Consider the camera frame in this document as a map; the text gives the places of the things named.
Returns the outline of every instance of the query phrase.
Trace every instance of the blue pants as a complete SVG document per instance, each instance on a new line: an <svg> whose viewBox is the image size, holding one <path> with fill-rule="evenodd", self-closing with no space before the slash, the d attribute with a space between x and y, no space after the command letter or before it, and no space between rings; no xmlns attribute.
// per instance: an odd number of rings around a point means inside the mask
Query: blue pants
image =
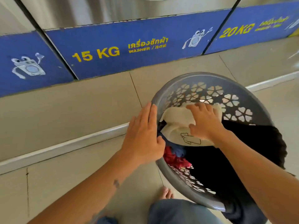
<svg viewBox="0 0 299 224"><path fill-rule="evenodd" d="M223 224L206 207L187 200L165 199L152 204L148 224ZM118 224L114 218L103 217L97 224Z"/></svg>

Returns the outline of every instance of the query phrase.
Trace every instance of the hand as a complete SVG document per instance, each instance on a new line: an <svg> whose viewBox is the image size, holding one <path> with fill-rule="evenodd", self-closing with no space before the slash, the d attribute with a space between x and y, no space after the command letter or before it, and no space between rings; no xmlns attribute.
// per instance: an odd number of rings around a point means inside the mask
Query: hand
<svg viewBox="0 0 299 224"><path fill-rule="evenodd" d="M164 149L165 141L157 137L157 106L148 103L131 119L121 151L144 164L160 159Z"/></svg>
<svg viewBox="0 0 299 224"><path fill-rule="evenodd" d="M196 124L189 125L192 136L213 142L215 137L227 131L217 118L217 110L211 105L199 102L195 105L187 105L186 108L192 112Z"/></svg>

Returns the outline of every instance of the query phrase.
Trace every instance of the foot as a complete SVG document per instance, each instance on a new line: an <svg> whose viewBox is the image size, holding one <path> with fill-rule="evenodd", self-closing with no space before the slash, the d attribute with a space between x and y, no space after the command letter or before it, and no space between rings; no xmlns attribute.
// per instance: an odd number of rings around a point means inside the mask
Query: foot
<svg viewBox="0 0 299 224"><path fill-rule="evenodd" d="M173 193L171 189L163 186L161 195L159 196L159 200L164 200L164 199L173 199Z"/></svg>

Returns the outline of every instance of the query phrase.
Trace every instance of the stainless steel panel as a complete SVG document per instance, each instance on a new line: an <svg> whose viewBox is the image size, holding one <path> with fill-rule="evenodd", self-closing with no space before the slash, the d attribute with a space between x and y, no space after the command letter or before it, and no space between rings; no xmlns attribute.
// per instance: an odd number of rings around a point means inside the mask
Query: stainless steel panel
<svg viewBox="0 0 299 224"><path fill-rule="evenodd" d="M241 0L238 7L275 4L279 2L295 1L295 0Z"/></svg>
<svg viewBox="0 0 299 224"><path fill-rule="evenodd" d="M231 8L237 0L21 0L40 27L53 29Z"/></svg>
<svg viewBox="0 0 299 224"><path fill-rule="evenodd" d="M33 31L34 27L14 0L0 0L0 35Z"/></svg>

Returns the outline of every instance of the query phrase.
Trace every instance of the red cloth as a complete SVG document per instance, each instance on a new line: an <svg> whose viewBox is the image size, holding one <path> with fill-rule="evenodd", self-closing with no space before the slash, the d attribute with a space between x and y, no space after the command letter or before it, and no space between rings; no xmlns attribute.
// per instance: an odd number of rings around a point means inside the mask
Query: red cloth
<svg viewBox="0 0 299 224"><path fill-rule="evenodd" d="M177 157L175 154L172 154L170 146L165 147L163 158L168 165L173 166L176 169L191 167L192 165L185 158Z"/></svg>

